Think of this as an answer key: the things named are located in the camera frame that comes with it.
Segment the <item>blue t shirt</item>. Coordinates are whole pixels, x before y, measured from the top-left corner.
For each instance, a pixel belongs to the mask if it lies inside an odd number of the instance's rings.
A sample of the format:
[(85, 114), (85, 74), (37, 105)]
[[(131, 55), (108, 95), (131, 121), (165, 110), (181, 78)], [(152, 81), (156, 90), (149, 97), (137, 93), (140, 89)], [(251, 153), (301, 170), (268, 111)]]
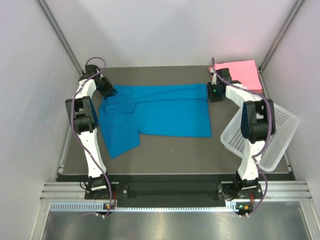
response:
[(128, 86), (99, 106), (101, 134), (110, 158), (140, 145), (140, 135), (210, 138), (212, 136), (204, 83)]

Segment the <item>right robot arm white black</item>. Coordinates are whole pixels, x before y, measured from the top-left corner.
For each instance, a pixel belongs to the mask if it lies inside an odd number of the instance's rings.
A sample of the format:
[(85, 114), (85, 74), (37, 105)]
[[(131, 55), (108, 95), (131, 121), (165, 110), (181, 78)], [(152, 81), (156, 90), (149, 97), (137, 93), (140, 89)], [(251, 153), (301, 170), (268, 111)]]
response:
[(246, 89), (239, 81), (222, 78), (213, 66), (208, 72), (211, 81), (207, 83), (207, 100), (218, 102), (227, 98), (241, 110), (244, 152), (233, 181), (232, 197), (245, 198), (258, 188), (261, 155), (276, 131), (274, 104), (262, 94)]

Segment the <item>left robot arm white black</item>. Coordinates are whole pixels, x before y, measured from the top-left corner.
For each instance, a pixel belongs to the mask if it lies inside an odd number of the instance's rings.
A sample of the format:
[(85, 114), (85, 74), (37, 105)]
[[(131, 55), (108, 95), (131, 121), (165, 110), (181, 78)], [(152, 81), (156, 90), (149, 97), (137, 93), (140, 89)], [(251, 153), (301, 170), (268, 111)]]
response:
[(113, 97), (117, 93), (98, 66), (86, 64), (85, 72), (78, 81), (75, 96), (65, 100), (65, 107), (72, 133), (85, 153), (88, 166), (86, 190), (89, 193), (97, 192), (106, 199), (113, 194), (114, 187), (107, 177), (107, 169), (98, 144), (99, 118), (92, 101), (96, 91), (103, 98)]

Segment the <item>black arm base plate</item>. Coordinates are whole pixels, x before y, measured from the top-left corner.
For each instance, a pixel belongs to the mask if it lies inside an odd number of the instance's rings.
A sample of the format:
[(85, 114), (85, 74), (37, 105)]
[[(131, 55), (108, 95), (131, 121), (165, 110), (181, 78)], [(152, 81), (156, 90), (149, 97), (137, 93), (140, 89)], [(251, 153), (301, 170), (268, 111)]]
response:
[(258, 200), (264, 182), (255, 191), (233, 198), (235, 175), (222, 174), (111, 174), (111, 191), (85, 191), (86, 200), (116, 200), (124, 208), (223, 207), (226, 201)]

